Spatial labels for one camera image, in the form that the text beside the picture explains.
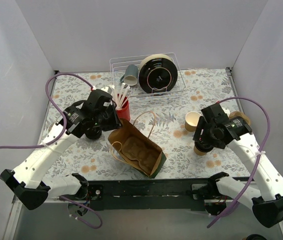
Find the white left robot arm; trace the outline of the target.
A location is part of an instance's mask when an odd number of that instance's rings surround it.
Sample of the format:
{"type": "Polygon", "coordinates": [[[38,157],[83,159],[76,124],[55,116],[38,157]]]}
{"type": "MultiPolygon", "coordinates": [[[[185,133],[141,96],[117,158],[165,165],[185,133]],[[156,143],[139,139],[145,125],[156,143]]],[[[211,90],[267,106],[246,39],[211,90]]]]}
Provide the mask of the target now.
{"type": "Polygon", "coordinates": [[[88,99],[67,107],[63,112],[65,118],[53,125],[43,146],[14,169],[5,169],[1,173],[3,181],[28,210],[38,208],[48,198],[86,198],[89,182],[80,174],[72,173],[57,179],[46,178],[45,174],[82,136],[97,140],[102,132],[121,127],[110,91],[110,87],[94,89],[88,99]]]}

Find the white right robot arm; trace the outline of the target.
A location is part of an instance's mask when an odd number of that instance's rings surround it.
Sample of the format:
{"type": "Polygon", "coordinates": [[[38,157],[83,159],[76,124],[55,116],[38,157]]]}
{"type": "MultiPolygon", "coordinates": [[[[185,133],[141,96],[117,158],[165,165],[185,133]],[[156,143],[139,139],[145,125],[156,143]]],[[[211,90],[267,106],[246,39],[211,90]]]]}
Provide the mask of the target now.
{"type": "Polygon", "coordinates": [[[194,151],[199,154],[229,148],[252,175],[257,187],[244,188],[242,182],[220,172],[210,177],[198,194],[235,199],[242,192],[238,202],[251,209],[264,227],[271,228],[283,221],[283,177],[259,149],[244,115],[228,115],[218,103],[202,109],[201,113],[193,136],[194,151]]]}

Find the green paper bag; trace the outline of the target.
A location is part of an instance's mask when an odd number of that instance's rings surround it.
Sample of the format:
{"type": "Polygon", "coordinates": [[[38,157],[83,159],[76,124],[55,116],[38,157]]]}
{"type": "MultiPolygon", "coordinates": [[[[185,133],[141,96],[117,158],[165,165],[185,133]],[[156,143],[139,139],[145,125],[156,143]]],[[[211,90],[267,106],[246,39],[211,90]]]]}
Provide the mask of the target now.
{"type": "Polygon", "coordinates": [[[146,177],[153,179],[166,161],[163,149],[150,139],[156,125],[154,121],[148,135],[144,135],[128,120],[121,118],[121,127],[108,137],[109,152],[118,161],[127,164],[146,177]]]}

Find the brown paper coffee cup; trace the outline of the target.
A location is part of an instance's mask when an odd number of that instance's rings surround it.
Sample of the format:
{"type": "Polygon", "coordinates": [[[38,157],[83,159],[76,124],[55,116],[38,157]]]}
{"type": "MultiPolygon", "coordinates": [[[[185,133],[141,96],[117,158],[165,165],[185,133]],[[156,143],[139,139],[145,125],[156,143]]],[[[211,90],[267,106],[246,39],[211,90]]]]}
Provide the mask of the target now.
{"type": "Polygon", "coordinates": [[[193,151],[194,151],[194,153],[195,153],[196,155],[198,155],[198,156],[204,156],[204,155],[207,154],[206,152],[203,152],[203,151],[197,149],[196,146],[194,146],[193,151]]]}

